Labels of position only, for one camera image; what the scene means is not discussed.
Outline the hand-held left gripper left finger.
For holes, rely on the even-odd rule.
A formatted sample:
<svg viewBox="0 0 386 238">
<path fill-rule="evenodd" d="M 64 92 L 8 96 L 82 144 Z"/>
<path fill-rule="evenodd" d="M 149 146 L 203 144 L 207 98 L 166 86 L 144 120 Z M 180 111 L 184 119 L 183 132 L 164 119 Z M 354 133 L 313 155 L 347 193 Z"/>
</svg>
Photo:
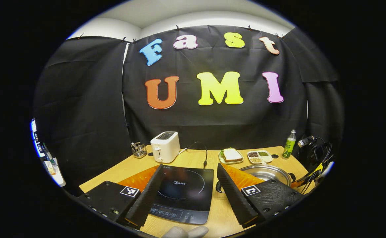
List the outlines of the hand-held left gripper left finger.
<svg viewBox="0 0 386 238">
<path fill-rule="evenodd" d="M 104 181 L 77 201 L 105 219 L 140 229 L 164 178 L 163 165 L 139 172 L 120 183 Z"/>
</svg>

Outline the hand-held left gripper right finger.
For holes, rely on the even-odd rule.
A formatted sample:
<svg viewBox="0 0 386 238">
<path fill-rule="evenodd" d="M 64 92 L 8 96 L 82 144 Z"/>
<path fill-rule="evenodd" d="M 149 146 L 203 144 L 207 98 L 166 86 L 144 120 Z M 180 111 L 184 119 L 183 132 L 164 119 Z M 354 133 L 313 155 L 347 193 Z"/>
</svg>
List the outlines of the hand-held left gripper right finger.
<svg viewBox="0 0 386 238">
<path fill-rule="evenodd" d="M 217 178 L 243 228 L 268 223 L 305 199 L 304 194 L 275 178 L 263 181 L 221 163 L 217 166 Z"/>
</svg>

